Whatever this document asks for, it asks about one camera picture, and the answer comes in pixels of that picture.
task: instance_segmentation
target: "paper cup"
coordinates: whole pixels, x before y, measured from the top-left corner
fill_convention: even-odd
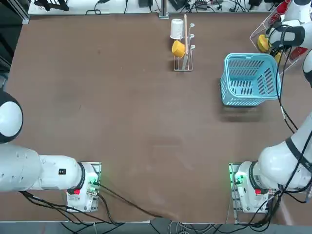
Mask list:
[[[183,36],[183,20],[172,19],[170,37],[179,40]]]

